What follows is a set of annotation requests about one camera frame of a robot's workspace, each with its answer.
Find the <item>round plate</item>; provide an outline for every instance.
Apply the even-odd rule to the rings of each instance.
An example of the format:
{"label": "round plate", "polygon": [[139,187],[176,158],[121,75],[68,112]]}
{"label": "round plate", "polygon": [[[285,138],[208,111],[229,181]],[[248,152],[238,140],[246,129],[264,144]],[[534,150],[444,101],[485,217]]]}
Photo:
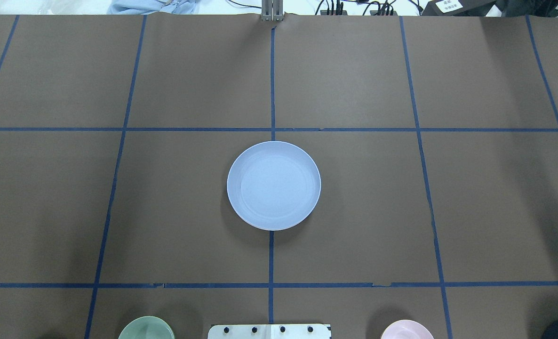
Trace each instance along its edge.
{"label": "round plate", "polygon": [[319,169],[298,146],[262,142],[235,160],[227,194],[246,223],[263,230],[288,229],[311,214],[319,201]]}
{"label": "round plate", "polygon": [[130,322],[118,339],[174,339],[174,333],[164,320],[148,315]]}
{"label": "round plate", "polygon": [[434,339],[425,326],[413,320],[393,322],[382,333],[382,339]]}

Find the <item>white label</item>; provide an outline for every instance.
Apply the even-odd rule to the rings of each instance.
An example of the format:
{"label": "white label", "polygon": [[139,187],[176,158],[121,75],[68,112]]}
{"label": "white label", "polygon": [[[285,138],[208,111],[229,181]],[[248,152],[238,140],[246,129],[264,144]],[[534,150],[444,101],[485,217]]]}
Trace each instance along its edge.
{"label": "white label", "polygon": [[442,13],[448,13],[450,11],[454,11],[455,9],[463,8],[459,0],[442,0],[436,2],[436,6],[438,9],[442,11]]}

